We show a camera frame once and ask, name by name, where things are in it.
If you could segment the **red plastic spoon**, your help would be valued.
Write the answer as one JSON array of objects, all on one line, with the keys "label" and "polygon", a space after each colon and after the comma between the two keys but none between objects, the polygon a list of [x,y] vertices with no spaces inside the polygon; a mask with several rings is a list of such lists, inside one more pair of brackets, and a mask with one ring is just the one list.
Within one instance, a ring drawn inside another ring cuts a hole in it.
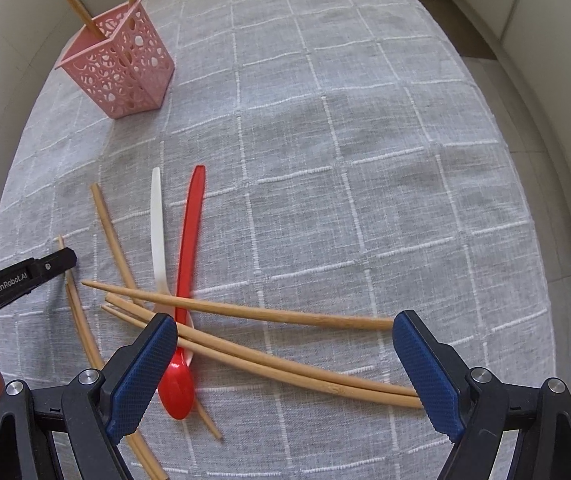
[{"label": "red plastic spoon", "polygon": [[[205,180],[205,167],[203,165],[195,166],[188,188],[178,257],[176,295],[182,298],[191,297]],[[184,419],[192,410],[194,380],[190,372],[186,351],[180,347],[175,349],[174,356],[160,381],[159,395],[165,410],[174,419]]]}]

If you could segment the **white plastic spoon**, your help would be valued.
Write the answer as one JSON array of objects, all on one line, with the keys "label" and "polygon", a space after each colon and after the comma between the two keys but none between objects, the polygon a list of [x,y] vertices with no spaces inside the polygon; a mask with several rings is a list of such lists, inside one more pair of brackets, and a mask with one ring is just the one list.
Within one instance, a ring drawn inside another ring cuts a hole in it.
[{"label": "white plastic spoon", "polygon": [[169,295],[171,291],[168,289],[166,277],[163,198],[160,167],[154,167],[152,169],[150,191],[150,240],[156,291],[159,294]]}]

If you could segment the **pink perforated utensil holder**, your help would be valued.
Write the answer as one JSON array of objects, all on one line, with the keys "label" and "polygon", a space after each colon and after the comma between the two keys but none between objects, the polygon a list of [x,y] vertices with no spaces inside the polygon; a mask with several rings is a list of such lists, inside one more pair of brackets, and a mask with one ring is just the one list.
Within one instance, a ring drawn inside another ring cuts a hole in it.
[{"label": "pink perforated utensil holder", "polygon": [[142,0],[123,3],[94,22],[106,38],[83,27],[56,67],[112,119],[160,108],[175,65]]}]

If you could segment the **grey checked tablecloth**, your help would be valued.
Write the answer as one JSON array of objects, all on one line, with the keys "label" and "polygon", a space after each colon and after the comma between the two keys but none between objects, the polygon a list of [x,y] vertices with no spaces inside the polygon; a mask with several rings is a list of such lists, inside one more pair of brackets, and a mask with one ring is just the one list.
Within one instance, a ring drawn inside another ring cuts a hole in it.
[{"label": "grey checked tablecloth", "polygon": [[[151,171],[162,169],[174,287],[194,166],[206,167],[194,297],[394,316],[499,379],[555,375],[534,222],[481,91],[417,0],[144,0],[175,61],[163,107],[113,122],[54,70],[0,201],[0,269],[76,252],[103,359],[138,335],[100,310],[123,284],[98,182],[139,287],[155,289]],[[154,396],[140,432],[171,479],[435,479],[451,449],[423,411],[256,377],[194,357],[194,413]]]}]

